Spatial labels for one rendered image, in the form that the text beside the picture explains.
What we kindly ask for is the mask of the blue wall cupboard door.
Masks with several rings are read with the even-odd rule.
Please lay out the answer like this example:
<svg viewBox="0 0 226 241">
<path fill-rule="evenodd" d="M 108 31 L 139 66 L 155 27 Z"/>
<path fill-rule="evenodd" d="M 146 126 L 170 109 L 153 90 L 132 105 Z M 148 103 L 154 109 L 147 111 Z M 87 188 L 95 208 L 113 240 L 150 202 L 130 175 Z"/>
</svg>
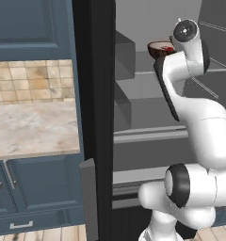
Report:
<svg viewBox="0 0 226 241">
<path fill-rule="evenodd" d="M 72 0 L 0 0 L 0 61 L 70 59 Z"/>
</svg>

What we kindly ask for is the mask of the grey fridge shelf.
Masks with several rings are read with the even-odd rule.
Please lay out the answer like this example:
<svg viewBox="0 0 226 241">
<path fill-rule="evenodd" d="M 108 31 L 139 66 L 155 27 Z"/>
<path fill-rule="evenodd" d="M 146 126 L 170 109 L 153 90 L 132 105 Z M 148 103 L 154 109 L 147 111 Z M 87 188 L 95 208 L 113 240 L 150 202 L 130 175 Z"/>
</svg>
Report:
<svg viewBox="0 0 226 241">
<path fill-rule="evenodd" d="M 184 126 L 154 127 L 115 132 L 114 143 L 122 144 L 186 137 L 188 137 L 188 133 Z"/>
<path fill-rule="evenodd" d="M 132 122 L 130 129 L 181 126 L 176 121 L 164 98 L 129 100 L 132 106 Z"/>
<path fill-rule="evenodd" d="M 154 59 L 148 52 L 136 52 L 136 74 L 153 73 Z M 226 65 L 210 58 L 208 72 L 226 72 Z"/>
</svg>

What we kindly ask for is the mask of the blue drawer front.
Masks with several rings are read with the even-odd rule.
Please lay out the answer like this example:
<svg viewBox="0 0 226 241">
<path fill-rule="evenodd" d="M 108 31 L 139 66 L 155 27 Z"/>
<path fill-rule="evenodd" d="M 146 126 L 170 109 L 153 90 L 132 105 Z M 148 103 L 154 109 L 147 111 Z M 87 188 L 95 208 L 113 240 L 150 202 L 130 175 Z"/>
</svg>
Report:
<svg viewBox="0 0 226 241">
<path fill-rule="evenodd" d="M 19 225 L 25 224 L 30 220 L 33 220 L 34 222 L 32 227 L 15 230 L 11 230 L 9 228 L 10 223 Z M 82 206 L 48 212 L 14 215 L 0 217 L 0 235 L 53 229 L 65 226 L 81 225 L 84 223 L 84 211 Z"/>
</svg>

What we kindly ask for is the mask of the black fridge door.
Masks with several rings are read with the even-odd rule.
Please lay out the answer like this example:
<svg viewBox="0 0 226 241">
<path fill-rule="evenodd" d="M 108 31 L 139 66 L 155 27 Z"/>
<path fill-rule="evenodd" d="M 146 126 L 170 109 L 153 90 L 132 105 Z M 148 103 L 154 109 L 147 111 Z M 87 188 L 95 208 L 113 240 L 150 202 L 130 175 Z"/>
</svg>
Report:
<svg viewBox="0 0 226 241">
<path fill-rule="evenodd" d="M 112 238 L 115 0 L 72 0 L 84 155 L 96 171 L 98 240 Z"/>
</svg>

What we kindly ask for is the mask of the black fridge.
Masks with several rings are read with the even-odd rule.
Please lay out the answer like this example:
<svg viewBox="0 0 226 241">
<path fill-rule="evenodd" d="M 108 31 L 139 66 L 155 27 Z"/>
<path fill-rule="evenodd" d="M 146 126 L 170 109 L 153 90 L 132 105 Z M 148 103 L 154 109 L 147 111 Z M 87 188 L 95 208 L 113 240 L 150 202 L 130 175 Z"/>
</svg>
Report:
<svg viewBox="0 0 226 241">
<path fill-rule="evenodd" d="M 121 26 L 121 16 L 128 11 L 127 5 L 140 20 L 145 16 L 149 18 L 148 22 L 153 25 L 153 40 L 164 40 L 177 14 L 191 17 L 199 23 L 202 0 L 117 0 L 117 31 L 135 43 L 136 52 L 147 52 L 147 42 L 139 38 L 142 31 L 139 29 L 132 34 L 128 28 Z M 178 93 L 184 94 L 187 80 L 176 85 Z M 117 80 L 117 83 L 129 100 L 164 98 L 154 72 L 136 74 L 135 71 L 133 79 Z M 118 188 L 158 181 L 167 166 L 193 161 L 186 138 L 114 143 L 113 184 Z"/>
</svg>

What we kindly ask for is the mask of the grey fridge door with racks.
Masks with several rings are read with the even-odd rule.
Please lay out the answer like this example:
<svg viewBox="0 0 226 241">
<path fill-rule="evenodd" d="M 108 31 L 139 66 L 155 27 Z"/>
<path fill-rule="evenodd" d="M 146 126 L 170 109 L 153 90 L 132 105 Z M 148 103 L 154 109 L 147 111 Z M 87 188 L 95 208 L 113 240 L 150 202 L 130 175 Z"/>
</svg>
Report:
<svg viewBox="0 0 226 241">
<path fill-rule="evenodd" d="M 208 98 L 226 108 L 226 0 L 202 0 L 199 28 L 211 64 L 205 75 L 186 81 L 184 95 Z"/>
</svg>

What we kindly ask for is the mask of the grey fridge door bin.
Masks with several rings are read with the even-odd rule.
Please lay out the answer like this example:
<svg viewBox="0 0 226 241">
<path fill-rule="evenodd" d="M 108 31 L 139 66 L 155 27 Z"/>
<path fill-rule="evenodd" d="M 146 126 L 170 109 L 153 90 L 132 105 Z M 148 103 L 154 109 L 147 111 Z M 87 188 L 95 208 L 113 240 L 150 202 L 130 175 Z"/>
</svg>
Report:
<svg viewBox="0 0 226 241">
<path fill-rule="evenodd" d="M 133 79 L 136 70 L 136 45 L 119 31 L 115 36 L 115 79 Z"/>
<path fill-rule="evenodd" d="M 115 83 L 114 95 L 114 131 L 124 131 L 131 128 L 132 106 L 118 83 Z"/>
</svg>

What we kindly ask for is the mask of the brown bowl with steak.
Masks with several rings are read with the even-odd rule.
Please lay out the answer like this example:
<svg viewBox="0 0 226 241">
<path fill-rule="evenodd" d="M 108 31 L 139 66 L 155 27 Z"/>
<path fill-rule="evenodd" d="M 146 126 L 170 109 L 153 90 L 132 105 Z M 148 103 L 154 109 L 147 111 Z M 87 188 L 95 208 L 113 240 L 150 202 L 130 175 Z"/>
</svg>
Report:
<svg viewBox="0 0 226 241">
<path fill-rule="evenodd" d="M 175 53 L 175 49 L 170 41 L 152 41 L 147 45 L 147 48 L 153 59 Z"/>
</svg>

